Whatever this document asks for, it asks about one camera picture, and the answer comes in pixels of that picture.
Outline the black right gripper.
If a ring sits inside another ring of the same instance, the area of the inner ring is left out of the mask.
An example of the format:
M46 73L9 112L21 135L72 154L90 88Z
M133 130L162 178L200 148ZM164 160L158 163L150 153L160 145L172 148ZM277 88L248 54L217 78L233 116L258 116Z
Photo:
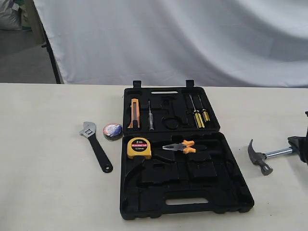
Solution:
M308 133L304 137L292 136L287 139L293 152L298 154L302 162L308 164Z

